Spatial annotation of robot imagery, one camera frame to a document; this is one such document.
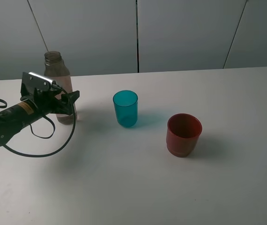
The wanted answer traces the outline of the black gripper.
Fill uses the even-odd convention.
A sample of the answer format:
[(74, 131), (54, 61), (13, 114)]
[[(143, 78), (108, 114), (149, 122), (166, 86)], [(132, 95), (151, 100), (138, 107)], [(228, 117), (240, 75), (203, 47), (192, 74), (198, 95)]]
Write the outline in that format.
[(37, 88), (21, 88), (20, 100), (29, 100), (40, 113), (54, 113), (67, 116), (75, 114), (73, 104), (61, 105), (61, 101), (64, 103), (75, 103), (80, 97), (80, 92), (77, 90), (71, 93), (64, 93), (61, 95), (61, 100), (59, 100), (56, 96), (61, 93), (62, 90), (42, 91)]

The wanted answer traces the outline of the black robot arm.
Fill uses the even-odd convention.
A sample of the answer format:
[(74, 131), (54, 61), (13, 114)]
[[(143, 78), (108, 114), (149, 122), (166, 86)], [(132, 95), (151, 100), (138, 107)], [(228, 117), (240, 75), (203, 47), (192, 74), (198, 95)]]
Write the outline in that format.
[(21, 102), (7, 108), (7, 103), (0, 99), (0, 146), (7, 144), (10, 139), (25, 127), (43, 118), (50, 122), (55, 129), (54, 122), (47, 117), (50, 113), (72, 115), (72, 104), (79, 98), (80, 92), (74, 91), (62, 94), (61, 99), (56, 95), (63, 89), (41, 91), (34, 88), (32, 92), (21, 91)]

